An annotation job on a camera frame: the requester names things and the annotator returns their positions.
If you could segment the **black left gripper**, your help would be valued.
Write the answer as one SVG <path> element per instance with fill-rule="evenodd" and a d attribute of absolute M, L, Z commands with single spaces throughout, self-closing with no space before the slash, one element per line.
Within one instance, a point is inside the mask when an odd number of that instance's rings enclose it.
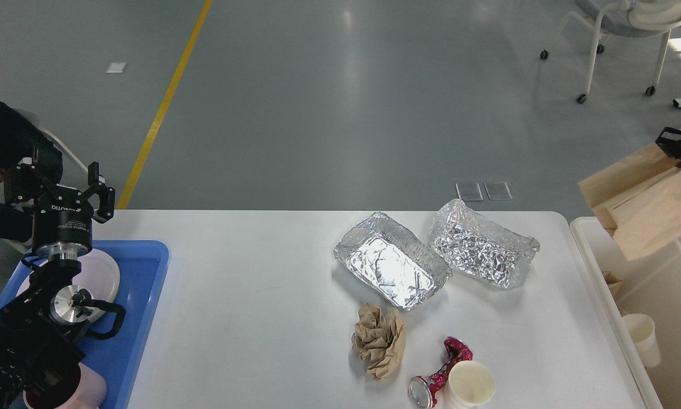
<path fill-rule="evenodd" d="M 93 220 L 104 224 L 114 217 L 115 189 L 99 173 L 99 163 L 88 166 L 84 191 L 55 183 L 34 149 L 6 173 L 5 202 L 34 213 L 32 253 L 47 259 L 77 259 L 93 250 Z M 98 196 L 94 209 L 89 199 Z"/>

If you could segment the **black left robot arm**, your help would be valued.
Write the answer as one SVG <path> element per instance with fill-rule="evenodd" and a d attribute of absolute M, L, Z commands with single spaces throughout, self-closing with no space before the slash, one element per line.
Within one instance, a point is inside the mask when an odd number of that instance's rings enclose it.
<path fill-rule="evenodd" d="M 22 391 L 64 391 L 85 356 L 79 341 L 116 336 L 126 316 L 123 306 L 72 282 L 82 269 L 79 257 L 93 250 L 93 222 L 114 215 L 115 191 L 98 163 L 88 167 L 88 188 L 80 191 L 50 181 L 34 148 L 13 168 L 6 198 L 33 200 L 34 219 L 32 247 L 22 258 L 31 270 L 29 286 L 0 308 L 0 408 Z"/>

